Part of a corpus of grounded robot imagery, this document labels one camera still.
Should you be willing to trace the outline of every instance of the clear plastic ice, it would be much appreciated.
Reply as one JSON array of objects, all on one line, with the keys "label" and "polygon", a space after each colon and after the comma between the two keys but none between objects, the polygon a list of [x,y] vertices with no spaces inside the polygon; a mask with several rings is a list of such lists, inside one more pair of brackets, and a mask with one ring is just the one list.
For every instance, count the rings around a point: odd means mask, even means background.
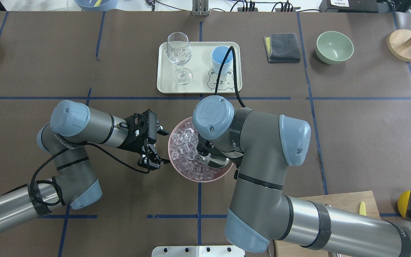
[{"label": "clear plastic ice", "polygon": [[[193,122],[188,121],[184,127],[180,127],[171,135],[171,146],[169,153],[173,164],[186,177],[197,181],[212,180],[219,173],[220,169],[210,168],[197,160],[199,155],[196,147],[198,146],[198,132],[194,128]],[[201,156],[203,160],[210,159],[208,156]]]}]

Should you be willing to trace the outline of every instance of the wooden cutting board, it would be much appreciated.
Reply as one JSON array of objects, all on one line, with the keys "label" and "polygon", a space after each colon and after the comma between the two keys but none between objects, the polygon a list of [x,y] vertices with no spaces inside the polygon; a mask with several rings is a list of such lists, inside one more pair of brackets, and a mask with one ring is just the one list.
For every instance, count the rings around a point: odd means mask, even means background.
[{"label": "wooden cutting board", "polygon": [[[361,202],[364,202],[366,204],[367,216],[380,219],[372,191],[321,195],[301,199],[322,203],[324,205],[329,204],[334,208],[353,213],[359,213],[359,205]],[[283,241],[275,241],[275,248],[276,257],[328,257],[327,251],[313,251]]]}]

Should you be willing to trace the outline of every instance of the yellow ball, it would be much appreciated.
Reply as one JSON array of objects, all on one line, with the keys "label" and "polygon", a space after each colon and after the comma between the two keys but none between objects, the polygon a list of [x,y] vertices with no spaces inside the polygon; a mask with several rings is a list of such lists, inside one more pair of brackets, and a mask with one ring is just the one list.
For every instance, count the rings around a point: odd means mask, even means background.
[{"label": "yellow ball", "polygon": [[402,217],[405,218],[405,214],[407,212],[408,200],[410,198],[410,190],[403,192],[397,201],[397,209]]}]

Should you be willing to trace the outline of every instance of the yellow knife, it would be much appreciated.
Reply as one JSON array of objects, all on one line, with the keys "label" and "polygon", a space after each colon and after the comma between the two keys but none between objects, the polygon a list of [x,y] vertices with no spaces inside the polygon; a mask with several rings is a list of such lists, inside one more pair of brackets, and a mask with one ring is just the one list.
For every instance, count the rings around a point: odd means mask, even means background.
[{"label": "yellow knife", "polygon": [[359,205],[359,214],[360,214],[360,215],[367,216],[367,213],[366,213],[366,204],[365,204],[364,202],[361,202],[361,204]]}]

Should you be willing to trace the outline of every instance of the metal bracket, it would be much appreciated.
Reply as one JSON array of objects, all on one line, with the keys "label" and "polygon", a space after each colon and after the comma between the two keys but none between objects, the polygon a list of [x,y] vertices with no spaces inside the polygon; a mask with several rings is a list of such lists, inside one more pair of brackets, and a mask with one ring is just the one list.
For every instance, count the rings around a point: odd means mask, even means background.
[{"label": "metal bracket", "polygon": [[245,257],[245,251],[236,246],[183,246],[155,247],[152,257]]},{"label": "metal bracket", "polygon": [[209,0],[193,0],[193,16],[209,16]]}]

